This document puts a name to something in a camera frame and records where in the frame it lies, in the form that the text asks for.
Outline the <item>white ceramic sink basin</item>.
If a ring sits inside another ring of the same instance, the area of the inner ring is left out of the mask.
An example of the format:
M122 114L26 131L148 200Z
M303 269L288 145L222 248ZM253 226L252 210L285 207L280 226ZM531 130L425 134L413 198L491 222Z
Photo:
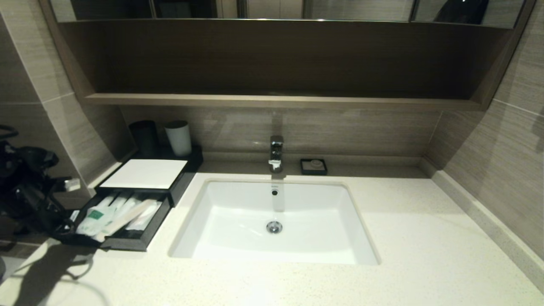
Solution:
M279 234L266 224L279 221ZM175 238L176 259L377 266L381 263L342 184L208 181Z

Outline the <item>clear long tube packet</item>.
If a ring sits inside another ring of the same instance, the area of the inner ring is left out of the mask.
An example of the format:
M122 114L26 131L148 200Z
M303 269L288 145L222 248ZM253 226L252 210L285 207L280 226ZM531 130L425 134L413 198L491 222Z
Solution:
M115 234L122 227L130 223L136 217L144 213L149 207L152 207L157 203L155 199L146 199L141 203L131 207L127 212L122 213L120 216L115 217L113 221L107 224L103 229L101 229L96 235L91 238L97 242L105 242L106 237Z

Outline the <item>brown wooden shelf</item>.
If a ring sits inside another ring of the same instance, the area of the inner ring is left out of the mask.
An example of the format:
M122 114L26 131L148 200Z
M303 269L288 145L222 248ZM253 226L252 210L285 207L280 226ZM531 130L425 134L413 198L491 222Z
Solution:
M469 99L419 99L326 96L196 95L150 93L94 93L83 98L96 105L187 106L311 109L381 109L424 111L484 111Z

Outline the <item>white board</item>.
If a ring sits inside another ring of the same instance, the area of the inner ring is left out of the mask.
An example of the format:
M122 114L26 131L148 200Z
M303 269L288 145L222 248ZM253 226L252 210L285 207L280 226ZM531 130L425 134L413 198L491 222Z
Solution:
M103 188L170 188L188 161L179 159L130 159L99 187Z

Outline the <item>black box drawer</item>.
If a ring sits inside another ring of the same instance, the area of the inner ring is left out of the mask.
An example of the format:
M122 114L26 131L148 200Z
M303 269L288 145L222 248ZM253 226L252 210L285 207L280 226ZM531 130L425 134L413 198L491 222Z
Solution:
M171 200L169 194L163 190L136 190L136 193L143 193L148 196L158 196L161 204L158 211L153 214L151 221L142 230L128 229L126 225L114 231L113 234L105 237L105 242L97 242L88 236L73 234L67 238L60 238L60 242L66 245L95 247L103 250L120 250L146 252L147 247L167 217Z

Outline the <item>chrome faucet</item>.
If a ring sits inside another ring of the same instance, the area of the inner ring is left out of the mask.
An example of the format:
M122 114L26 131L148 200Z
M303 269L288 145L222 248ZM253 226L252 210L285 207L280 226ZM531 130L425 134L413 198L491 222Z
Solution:
M282 155L283 155L283 137L280 135L272 135L270 137L270 156L268 164L272 173L282 172Z

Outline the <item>mirror cabinet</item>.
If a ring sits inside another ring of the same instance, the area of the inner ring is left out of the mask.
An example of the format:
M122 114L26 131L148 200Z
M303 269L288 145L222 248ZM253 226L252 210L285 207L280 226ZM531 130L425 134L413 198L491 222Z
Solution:
M468 24L513 28L526 0L48 0L59 23L249 19Z

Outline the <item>white long packet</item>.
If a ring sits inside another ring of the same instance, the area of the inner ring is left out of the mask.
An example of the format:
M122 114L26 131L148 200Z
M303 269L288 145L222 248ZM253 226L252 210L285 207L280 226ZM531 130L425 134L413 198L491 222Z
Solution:
M113 204L116 198L119 196L119 193L112 193L104 197L96 206L95 209L105 212L105 211L115 211L116 205Z

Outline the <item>black soap dish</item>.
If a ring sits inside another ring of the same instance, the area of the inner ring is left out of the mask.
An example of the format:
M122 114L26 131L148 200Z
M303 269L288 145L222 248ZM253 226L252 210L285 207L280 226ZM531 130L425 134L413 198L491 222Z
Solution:
M301 159L300 160L300 168L301 168L301 174L303 176L326 176L328 174L328 167L326 166L324 159L319 159L323 162L324 167L321 169L314 169L309 164L309 161L312 159Z

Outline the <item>white flat packet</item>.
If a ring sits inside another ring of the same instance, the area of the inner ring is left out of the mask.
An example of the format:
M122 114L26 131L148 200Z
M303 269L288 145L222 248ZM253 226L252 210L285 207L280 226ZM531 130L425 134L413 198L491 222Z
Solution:
M142 212L140 215L138 215L138 217L132 220L126 227L126 230L144 231L157 213L158 209L161 207L161 205L161 201L155 201L155 203L151 204L144 212Z

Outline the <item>light grey cup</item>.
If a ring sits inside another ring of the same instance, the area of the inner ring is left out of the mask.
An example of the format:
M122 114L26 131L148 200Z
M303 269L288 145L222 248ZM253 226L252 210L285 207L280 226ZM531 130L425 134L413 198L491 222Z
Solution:
M175 120L167 122L164 129L175 156L184 157L192 153L192 141L187 121Z

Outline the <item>white green sachet packet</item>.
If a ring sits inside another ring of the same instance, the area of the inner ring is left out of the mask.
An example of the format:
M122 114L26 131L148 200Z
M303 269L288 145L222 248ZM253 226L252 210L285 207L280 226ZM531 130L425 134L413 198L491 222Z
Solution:
M92 207L88 210L83 221L78 225L76 234L95 236L103 230L114 218L116 209L113 207Z

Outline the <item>clear toothbrush packet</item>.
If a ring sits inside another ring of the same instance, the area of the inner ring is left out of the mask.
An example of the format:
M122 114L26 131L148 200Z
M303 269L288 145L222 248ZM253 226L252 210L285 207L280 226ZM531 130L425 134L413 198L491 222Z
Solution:
M118 196L113 203L109 205L111 209L114 209L113 219L120 218L126 215L132 208L142 202L143 194L135 193L129 198Z

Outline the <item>black cup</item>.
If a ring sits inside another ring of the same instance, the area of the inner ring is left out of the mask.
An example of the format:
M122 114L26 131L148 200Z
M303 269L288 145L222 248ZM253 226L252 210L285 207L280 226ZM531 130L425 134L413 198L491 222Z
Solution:
M157 127L154 121L133 122L129 124L128 128L140 155L146 158L154 158L160 154Z

